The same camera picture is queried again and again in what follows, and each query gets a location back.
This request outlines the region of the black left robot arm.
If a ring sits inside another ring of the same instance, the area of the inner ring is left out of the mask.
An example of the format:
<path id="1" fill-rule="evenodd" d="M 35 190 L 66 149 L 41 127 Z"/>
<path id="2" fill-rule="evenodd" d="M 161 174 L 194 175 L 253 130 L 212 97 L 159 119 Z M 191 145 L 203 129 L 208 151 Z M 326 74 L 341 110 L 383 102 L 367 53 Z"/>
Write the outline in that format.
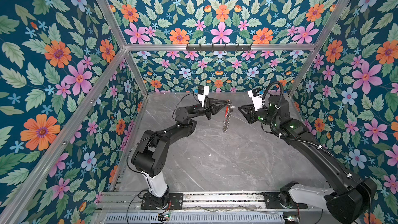
<path id="1" fill-rule="evenodd" d="M 164 180 L 163 168 L 170 146 L 194 133 L 197 126 L 194 118 L 205 116 L 210 120 L 223 109 L 231 110 L 231 101 L 205 96 L 204 103 L 176 108 L 173 113 L 175 123 L 171 127 L 144 132 L 133 153 L 131 163 L 144 175 L 149 194 L 153 198 L 157 200 L 169 198 L 170 188 Z"/>

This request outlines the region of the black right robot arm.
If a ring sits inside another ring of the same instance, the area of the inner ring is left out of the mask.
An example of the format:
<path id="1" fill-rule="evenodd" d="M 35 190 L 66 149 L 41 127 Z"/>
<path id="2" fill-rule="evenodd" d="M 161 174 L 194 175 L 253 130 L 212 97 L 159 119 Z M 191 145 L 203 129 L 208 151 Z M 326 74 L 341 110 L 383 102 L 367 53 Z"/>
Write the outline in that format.
<path id="1" fill-rule="evenodd" d="M 292 181 L 280 190 L 283 207 L 315 206 L 327 210 L 342 224 L 353 223 L 371 208 L 376 184 L 369 178 L 362 179 L 323 148 L 304 123 L 290 116 L 289 102 L 284 96 L 256 96 L 252 105 L 240 106 L 238 110 L 249 124 L 258 121 L 268 125 L 273 135 L 299 151 L 329 184 L 328 188 L 316 188 Z"/>

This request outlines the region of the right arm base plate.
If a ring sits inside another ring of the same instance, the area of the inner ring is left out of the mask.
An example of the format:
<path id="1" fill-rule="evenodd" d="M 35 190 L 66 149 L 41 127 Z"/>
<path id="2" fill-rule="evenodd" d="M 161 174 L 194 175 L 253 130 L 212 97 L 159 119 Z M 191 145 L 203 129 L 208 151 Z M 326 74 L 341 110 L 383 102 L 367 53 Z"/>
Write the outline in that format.
<path id="1" fill-rule="evenodd" d="M 267 208 L 308 209 L 307 204 L 295 203 L 291 197 L 280 192 L 261 192 Z"/>

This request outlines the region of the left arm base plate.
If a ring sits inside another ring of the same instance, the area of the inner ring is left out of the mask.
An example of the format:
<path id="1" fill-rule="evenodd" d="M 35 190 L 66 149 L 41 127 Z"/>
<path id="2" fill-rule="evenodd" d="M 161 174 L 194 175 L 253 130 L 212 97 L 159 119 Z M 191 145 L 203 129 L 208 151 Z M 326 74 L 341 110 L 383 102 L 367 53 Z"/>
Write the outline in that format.
<path id="1" fill-rule="evenodd" d="M 183 205 L 183 197 L 182 193 L 166 193 L 161 198 L 145 193 L 141 203 L 141 210 L 180 210 Z"/>

